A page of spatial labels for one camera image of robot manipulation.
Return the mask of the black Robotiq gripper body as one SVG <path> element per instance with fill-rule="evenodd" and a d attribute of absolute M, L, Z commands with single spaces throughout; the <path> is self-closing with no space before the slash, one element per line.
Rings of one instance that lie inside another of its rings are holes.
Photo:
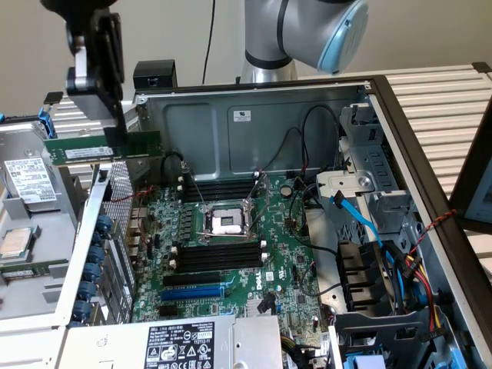
<path fill-rule="evenodd" d="M 41 4 L 50 12 L 62 18 L 89 16 L 95 10 L 110 7 L 116 0 L 41 0 Z"/>

